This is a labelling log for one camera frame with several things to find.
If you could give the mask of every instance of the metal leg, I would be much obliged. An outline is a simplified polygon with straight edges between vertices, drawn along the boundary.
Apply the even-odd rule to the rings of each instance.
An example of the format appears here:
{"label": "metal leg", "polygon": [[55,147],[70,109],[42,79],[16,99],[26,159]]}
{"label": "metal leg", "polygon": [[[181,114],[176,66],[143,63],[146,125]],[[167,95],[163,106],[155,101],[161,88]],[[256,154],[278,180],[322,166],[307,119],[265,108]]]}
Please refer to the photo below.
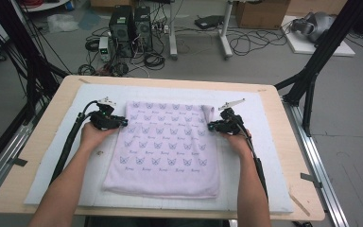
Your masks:
{"label": "metal leg", "polygon": [[219,37],[223,45],[223,49],[225,50],[225,59],[227,60],[229,57],[233,55],[231,47],[229,46],[229,41],[226,38],[226,32],[228,31],[229,19],[232,14],[233,1],[229,0],[226,5],[225,11],[225,20],[223,21],[223,28],[219,30]]}
{"label": "metal leg", "polygon": [[173,5],[175,4],[175,0],[170,1],[170,33],[169,33],[169,48],[170,48],[170,57],[173,60],[178,59],[178,47],[176,46],[176,34],[175,34],[175,19],[176,15],[173,15]]}

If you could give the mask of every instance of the wooden board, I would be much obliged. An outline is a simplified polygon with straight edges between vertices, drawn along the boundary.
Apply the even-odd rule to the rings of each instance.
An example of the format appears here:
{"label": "wooden board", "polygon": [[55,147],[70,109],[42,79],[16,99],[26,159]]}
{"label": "wooden board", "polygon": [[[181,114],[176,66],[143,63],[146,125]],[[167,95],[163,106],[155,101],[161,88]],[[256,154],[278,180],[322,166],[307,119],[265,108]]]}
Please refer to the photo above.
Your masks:
{"label": "wooden board", "polygon": [[[325,215],[320,198],[311,182],[302,180],[300,173],[308,174],[302,153],[285,114],[276,89],[271,85],[205,82],[166,79],[122,79],[98,77],[67,77],[51,101],[35,131],[20,154],[28,160],[25,167],[14,166],[0,188],[0,213],[29,214],[35,205],[25,205],[24,200],[31,186],[44,153],[49,148],[63,117],[71,106],[78,88],[84,83],[117,84],[145,87],[211,89],[242,91],[259,94],[278,150],[288,193],[294,212],[288,215],[271,215],[272,219],[322,220]],[[164,218],[236,218],[235,211],[157,210],[135,208],[106,208],[80,206],[78,215],[136,216]]]}

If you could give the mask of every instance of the metal stand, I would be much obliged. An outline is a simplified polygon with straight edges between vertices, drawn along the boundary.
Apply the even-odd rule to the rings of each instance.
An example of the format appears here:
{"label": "metal stand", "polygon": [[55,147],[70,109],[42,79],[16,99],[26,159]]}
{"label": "metal stand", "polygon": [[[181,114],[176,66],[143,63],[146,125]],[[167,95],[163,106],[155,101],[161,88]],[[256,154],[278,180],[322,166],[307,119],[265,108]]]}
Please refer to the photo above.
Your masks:
{"label": "metal stand", "polygon": [[225,11],[225,19],[223,21],[223,28],[219,30],[219,38],[222,42],[223,49],[225,50],[225,60],[233,55],[231,47],[229,46],[228,38],[226,38],[226,32],[228,31],[229,19],[231,18],[233,7],[233,0],[228,0]]}
{"label": "metal stand", "polygon": [[305,94],[302,127],[307,136],[311,136],[310,120],[317,76],[340,46],[362,11],[363,0],[349,0],[304,69],[297,75],[275,85],[276,89],[280,90],[294,83],[289,93],[283,96],[284,101],[292,106],[298,106],[300,99]]}
{"label": "metal stand", "polygon": [[173,15],[173,5],[174,4],[175,4],[175,0],[170,0],[169,48],[170,48],[170,57],[173,60],[177,60],[178,59],[178,47],[176,46],[176,34],[175,34],[176,15]]}

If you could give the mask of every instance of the electronic equipment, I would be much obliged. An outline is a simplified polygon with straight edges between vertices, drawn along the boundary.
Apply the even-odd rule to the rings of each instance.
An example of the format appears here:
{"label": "electronic equipment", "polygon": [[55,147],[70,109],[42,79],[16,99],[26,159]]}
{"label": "electronic equipment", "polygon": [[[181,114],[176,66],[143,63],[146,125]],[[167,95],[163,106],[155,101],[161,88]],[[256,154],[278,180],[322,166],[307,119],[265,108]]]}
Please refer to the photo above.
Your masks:
{"label": "electronic equipment", "polygon": [[109,48],[109,38],[101,37],[99,38],[99,54],[101,60],[104,62],[109,62],[111,60],[111,51]]}
{"label": "electronic equipment", "polygon": [[152,31],[150,20],[150,8],[138,7],[134,11],[134,23],[138,37],[138,50],[142,52],[152,51]]}
{"label": "electronic equipment", "polygon": [[244,122],[241,116],[234,114],[234,110],[232,109],[232,106],[235,106],[243,101],[245,101],[244,98],[233,102],[226,102],[225,105],[219,108],[220,111],[223,110],[220,113],[220,117],[222,117],[222,120],[212,121],[208,123],[208,130],[219,131],[222,133],[228,133],[233,135],[241,133],[243,136],[246,137],[246,142],[251,150],[252,158],[255,163],[255,168],[257,170],[259,180],[261,181],[261,185],[263,186],[265,194],[268,197],[267,183],[265,181],[264,170],[262,168],[261,160],[255,154],[254,146],[252,145],[251,141],[251,135],[247,132],[246,128],[244,127]]}
{"label": "electronic equipment", "polygon": [[115,54],[120,57],[133,57],[136,34],[131,6],[114,6],[109,29]]}
{"label": "electronic equipment", "polygon": [[194,24],[201,29],[223,25],[224,16],[207,16],[194,21]]}
{"label": "electronic equipment", "polygon": [[[98,106],[98,111],[93,111],[86,114],[88,107],[92,104]],[[55,179],[63,171],[64,165],[66,164],[67,158],[69,157],[70,150],[72,149],[73,142],[75,141],[76,135],[81,128],[82,123],[90,117],[91,123],[99,130],[110,130],[117,129],[121,126],[126,127],[129,124],[128,119],[124,116],[112,115],[116,103],[110,101],[107,97],[100,100],[94,100],[87,104],[82,113],[78,113],[75,124],[67,136],[66,142],[64,143],[63,150],[61,151],[60,158],[55,166],[54,173],[52,174],[51,182],[52,184]]]}
{"label": "electronic equipment", "polygon": [[335,18],[325,12],[309,12],[304,18],[294,20],[291,24],[291,30],[300,31],[310,42],[317,44],[334,21]]}

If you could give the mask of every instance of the white cloth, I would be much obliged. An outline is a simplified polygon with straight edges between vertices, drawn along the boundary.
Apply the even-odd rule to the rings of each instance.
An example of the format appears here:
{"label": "white cloth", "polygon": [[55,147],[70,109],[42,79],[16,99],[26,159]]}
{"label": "white cloth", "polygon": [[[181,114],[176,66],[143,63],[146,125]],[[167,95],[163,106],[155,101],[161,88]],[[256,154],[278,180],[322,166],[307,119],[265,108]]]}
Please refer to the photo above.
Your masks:
{"label": "white cloth", "polygon": [[210,106],[128,102],[104,190],[160,198],[215,198],[219,188]]}

